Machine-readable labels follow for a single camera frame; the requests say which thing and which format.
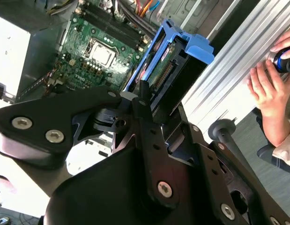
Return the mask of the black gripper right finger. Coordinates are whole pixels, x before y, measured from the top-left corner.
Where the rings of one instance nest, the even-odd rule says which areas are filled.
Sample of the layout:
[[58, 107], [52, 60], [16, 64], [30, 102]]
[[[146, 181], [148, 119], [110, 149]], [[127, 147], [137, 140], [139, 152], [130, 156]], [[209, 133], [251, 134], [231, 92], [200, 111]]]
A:
[[266, 192], [232, 138], [230, 119], [214, 122], [204, 140], [201, 130], [188, 122], [182, 105], [165, 125], [170, 153], [193, 161], [203, 178], [209, 220], [219, 225], [290, 225], [290, 217]]

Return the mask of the person left hand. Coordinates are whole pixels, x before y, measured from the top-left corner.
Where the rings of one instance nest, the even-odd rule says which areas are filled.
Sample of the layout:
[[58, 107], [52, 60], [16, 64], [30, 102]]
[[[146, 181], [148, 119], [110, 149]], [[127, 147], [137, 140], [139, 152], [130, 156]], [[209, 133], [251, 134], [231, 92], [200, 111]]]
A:
[[283, 117], [290, 96], [290, 75], [284, 82], [269, 60], [250, 70], [248, 88], [264, 117]]

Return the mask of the person right hand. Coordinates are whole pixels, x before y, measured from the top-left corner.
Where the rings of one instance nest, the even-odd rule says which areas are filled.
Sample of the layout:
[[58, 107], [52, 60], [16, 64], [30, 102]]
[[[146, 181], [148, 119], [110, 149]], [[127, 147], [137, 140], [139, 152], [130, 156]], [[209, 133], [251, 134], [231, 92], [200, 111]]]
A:
[[[279, 37], [274, 43], [274, 46], [270, 49], [271, 52], [278, 52], [284, 48], [290, 47], [290, 29]], [[283, 60], [290, 58], [290, 49], [281, 55]]]

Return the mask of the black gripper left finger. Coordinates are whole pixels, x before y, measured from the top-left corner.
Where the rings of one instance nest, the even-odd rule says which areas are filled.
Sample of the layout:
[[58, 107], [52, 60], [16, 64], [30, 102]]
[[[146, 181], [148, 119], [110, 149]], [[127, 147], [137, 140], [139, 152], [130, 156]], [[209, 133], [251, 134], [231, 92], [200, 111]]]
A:
[[161, 128], [153, 121], [146, 81], [130, 100], [97, 86], [0, 109], [0, 153], [43, 169], [62, 167], [75, 145], [105, 131], [114, 134], [110, 157], [135, 149], [148, 196], [162, 206], [175, 205], [178, 198], [171, 200], [165, 192], [174, 178], [166, 174], [169, 156]]

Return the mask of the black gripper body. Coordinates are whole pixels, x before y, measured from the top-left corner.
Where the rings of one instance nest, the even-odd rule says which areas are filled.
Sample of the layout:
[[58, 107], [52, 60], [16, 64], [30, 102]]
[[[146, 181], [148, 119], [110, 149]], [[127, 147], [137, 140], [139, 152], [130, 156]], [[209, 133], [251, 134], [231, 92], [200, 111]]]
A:
[[135, 149], [117, 153], [63, 182], [53, 193], [45, 225], [218, 225], [209, 220], [199, 168], [169, 157], [165, 192], [175, 205], [162, 206], [147, 193], [144, 169]]

